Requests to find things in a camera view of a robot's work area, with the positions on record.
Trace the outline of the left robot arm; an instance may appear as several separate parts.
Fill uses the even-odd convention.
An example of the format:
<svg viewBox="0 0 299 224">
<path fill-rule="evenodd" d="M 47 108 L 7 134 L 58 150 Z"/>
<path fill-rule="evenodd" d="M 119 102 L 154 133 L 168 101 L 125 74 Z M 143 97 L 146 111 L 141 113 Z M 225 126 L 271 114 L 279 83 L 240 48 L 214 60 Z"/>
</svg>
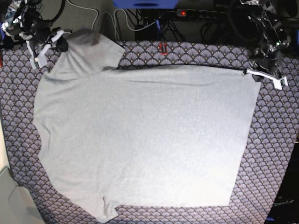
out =
<svg viewBox="0 0 299 224">
<path fill-rule="evenodd" d="M 264 78 L 274 84 L 287 86 L 287 77 L 283 73 L 283 50 L 290 46 L 291 38 L 276 14 L 272 0 L 241 0 L 241 4 L 250 6 L 248 19 L 257 25 L 261 33 L 259 47 L 249 59 L 250 73 L 255 81 Z"/>
</svg>

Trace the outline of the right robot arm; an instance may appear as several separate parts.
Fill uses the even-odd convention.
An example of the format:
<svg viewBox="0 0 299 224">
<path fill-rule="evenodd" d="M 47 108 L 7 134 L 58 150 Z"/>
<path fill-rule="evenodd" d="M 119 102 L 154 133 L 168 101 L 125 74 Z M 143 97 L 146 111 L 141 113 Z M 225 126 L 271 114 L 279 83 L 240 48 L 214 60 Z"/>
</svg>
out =
<svg viewBox="0 0 299 224">
<path fill-rule="evenodd" d="M 45 20 L 37 11 L 40 0 L 2 0 L 0 2 L 0 49 L 12 49 L 26 44 L 31 54 L 36 57 L 42 50 L 49 49 L 66 52 L 68 43 L 60 28 L 51 29 L 62 14 L 66 1 L 54 18 Z"/>
</svg>

